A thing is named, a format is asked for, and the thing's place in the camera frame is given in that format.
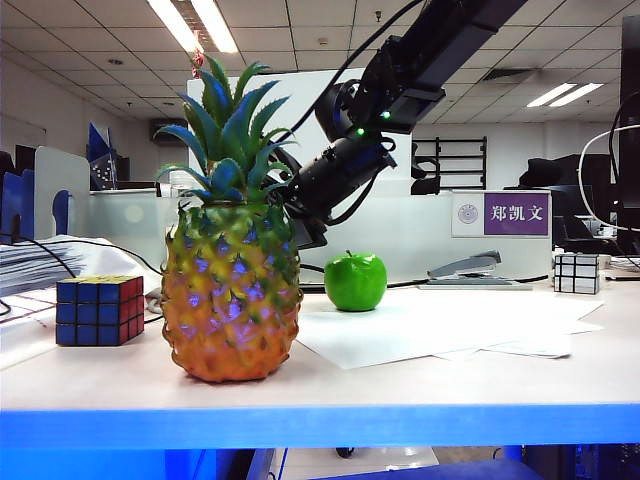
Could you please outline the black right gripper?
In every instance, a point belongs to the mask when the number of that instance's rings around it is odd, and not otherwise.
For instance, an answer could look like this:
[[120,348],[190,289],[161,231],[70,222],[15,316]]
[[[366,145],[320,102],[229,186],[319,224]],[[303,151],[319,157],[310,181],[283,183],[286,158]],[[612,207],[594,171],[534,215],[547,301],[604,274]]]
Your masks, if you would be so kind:
[[325,246],[329,209],[315,197],[300,192],[285,193],[283,201],[295,231],[294,240],[297,247],[311,249]]

